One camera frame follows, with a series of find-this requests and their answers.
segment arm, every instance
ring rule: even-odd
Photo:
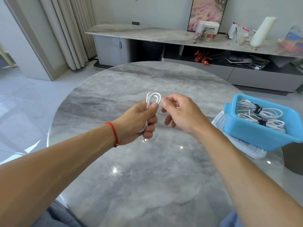
[[[303,208],[215,128],[188,97],[162,100],[165,120],[194,136],[209,154],[245,226],[303,226]]]
[[[158,104],[146,109],[143,102],[113,121],[119,144],[128,144],[141,135],[151,138],[157,109]],[[149,126],[139,133],[146,121]],[[1,226],[31,226],[55,198],[114,143],[113,131],[106,124],[1,165]]]

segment red bracelet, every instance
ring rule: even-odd
[[[116,130],[115,130],[114,126],[113,126],[110,122],[106,122],[105,124],[108,124],[109,126],[111,126],[111,128],[112,128],[112,130],[113,130],[113,132],[114,132],[115,139],[116,139],[116,142],[115,142],[114,147],[119,146],[118,135],[117,135],[117,133],[116,133]]]

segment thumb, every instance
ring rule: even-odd
[[[146,120],[148,120],[149,118],[153,117],[156,113],[157,110],[159,108],[159,104],[157,103],[153,103],[152,105],[150,105],[143,113],[146,116]]]
[[[169,99],[167,99],[166,97],[164,97],[161,100],[162,106],[164,107],[165,110],[167,110],[171,115],[174,114],[178,108],[176,108],[175,104],[170,101]]]

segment white cylindrical vase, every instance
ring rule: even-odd
[[[259,29],[257,30],[256,34],[253,36],[251,42],[249,43],[252,47],[259,47],[263,44],[267,35],[272,30],[273,26],[277,21],[276,17],[266,17],[263,23],[260,25]]]

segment black cable tie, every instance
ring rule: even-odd
[[[267,119],[258,119],[258,122],[259,122],[260,125],[266,126]]]
[[[258,104],[256,104],[256,103],[255,103],[255,106],[257,107],[256,110],[255,110],[255,114],[258,115],[258,114],[262,111],[263,108],[260,107],[260,106],[259,106]]]

